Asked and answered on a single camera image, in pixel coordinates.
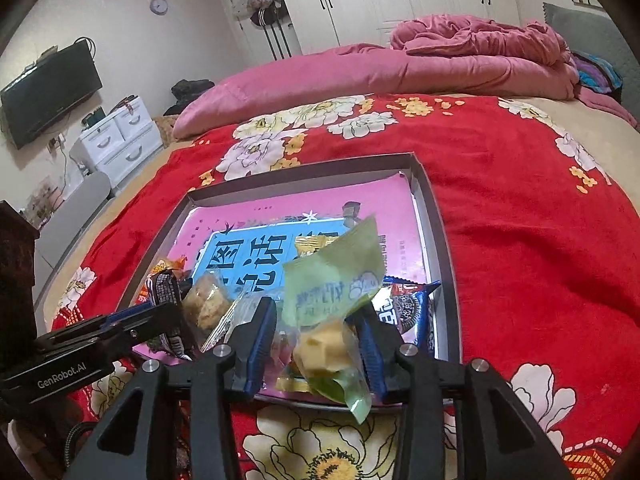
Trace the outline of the dark clothes pile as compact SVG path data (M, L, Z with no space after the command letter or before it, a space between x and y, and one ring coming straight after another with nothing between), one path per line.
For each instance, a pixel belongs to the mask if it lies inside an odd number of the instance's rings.
M176 102L165 110L164 116L180 115L182 111L193 101L198 99L203 93L214 88L213 81L208 79L186 80L181 79L170 89Z

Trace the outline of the orange cracker packet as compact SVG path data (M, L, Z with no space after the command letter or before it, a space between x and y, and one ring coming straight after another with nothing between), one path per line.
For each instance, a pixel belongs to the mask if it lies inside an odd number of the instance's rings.
M178 259L160 258L145 278L134 303L180 302L185 279L186 256L180 256Z

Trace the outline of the colourful folded clothes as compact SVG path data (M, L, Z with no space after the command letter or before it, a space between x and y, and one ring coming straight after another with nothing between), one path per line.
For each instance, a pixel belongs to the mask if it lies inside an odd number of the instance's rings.
M623 90L623 78L605 58L582 51L573 51L580 83L600 94L614 96Z

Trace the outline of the dark blue cookie packet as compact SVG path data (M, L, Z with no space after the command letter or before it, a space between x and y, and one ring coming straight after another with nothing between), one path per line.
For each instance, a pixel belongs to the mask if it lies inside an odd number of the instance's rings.
M427 284L386 276L372 299L378 319L397 328L403 341L435 355L434 299L439 281Z

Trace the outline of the clear plastic candy packet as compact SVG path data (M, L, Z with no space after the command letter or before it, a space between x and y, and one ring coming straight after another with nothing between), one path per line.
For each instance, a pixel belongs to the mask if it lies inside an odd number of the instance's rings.
M241 292L233 300L229 310L221 317L218 325L207 336L201 345L201 352L212 350L218 344L228 344L233 331L241 325L249 323L257 310L259 301L264 298L272 299L277 306L277 313L282 308L283 288L276 287L263 292Z

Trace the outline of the red floral blanket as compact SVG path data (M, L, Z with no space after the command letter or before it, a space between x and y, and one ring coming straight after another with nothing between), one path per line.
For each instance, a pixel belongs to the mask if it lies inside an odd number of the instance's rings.
M510 382L578 479L639 422L639 133L578 102L351 96L178 133L107 214L52 316L114 311L187 192L267 171L416 155L454 264L462 350Z

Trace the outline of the round wall clock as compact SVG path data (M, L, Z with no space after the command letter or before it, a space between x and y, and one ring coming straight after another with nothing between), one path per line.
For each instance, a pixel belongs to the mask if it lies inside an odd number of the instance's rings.
M169 6L167 0L151 0L150 11L155 15L165 15L168 12Z

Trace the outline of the grey cardboard box tray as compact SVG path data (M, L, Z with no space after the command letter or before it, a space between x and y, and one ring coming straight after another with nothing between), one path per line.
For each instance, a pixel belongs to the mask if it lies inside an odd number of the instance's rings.
M437 359L462 357L458 296L431 181L411 153L317 162L186 193L153 229L118 303L142 299L163 259L184 261L190 280L213 273L231 298L280 292L285 265L374 219L386 278L436 288L425 308L384 292L378 316Z

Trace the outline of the grey padded headboard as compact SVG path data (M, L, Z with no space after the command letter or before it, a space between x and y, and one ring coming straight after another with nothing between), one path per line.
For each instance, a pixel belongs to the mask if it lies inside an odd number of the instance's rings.
M544 21L574 51L600 56L623 79L622 104L630 112L639 105L639 63L615 23L605 16L544 2Z

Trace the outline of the pink quilt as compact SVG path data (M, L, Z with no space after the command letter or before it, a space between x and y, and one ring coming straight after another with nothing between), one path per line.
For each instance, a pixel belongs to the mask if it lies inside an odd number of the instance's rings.
M638 124L626 108L579 81L570 48L549 25L430 14L400 23L390 45L350 44L262 64L207 90L178 116L174 135L197 136L255 116L365 93L466 93L578 99Z

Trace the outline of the black wall television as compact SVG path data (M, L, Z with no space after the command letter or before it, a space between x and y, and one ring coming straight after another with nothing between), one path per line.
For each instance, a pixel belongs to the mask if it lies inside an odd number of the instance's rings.
M88 41L78 40L1 90L6 135L20 150L101 88Z

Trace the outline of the black snack packet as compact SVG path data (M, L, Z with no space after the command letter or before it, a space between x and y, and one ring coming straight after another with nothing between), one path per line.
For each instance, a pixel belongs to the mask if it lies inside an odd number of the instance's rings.
M163 331L155 337L150 347L163 350L174 358L191 361L186 338L183 336L183 316L180 302L167 301L164 304L153 304L160 312L160 326Z

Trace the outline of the clear packet brown pastry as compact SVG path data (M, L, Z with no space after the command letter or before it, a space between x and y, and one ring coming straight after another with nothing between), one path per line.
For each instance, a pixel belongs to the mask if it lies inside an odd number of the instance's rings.
M230 306L227 289L216 272L205 272L193 283L182 300L182 310L198 344L213 333Z

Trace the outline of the green pastry packet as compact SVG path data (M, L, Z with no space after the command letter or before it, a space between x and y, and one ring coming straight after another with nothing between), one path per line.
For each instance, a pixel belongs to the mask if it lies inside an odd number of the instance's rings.
M380 290L385 271L372 216L329 246L283 265L282 321L297 330L295 366L313 393L345 405L358 424L368 417L372 396L359 337L347 319Z

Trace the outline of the yellow snack packet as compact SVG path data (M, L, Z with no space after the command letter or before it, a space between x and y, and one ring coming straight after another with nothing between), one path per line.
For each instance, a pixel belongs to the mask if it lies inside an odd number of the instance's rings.
M318 252L318 250L329 246L329 244L332 244L336 240L336 235L314 234L296 236L294 240L296 257L310 256Z

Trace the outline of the white drawer cabinet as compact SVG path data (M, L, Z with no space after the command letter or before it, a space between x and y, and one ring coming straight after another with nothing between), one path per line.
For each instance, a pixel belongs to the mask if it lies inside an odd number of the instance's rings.
M102 172L116 190L162 148L160 129L140 96L133 96L85 129L70 154L83 174Z

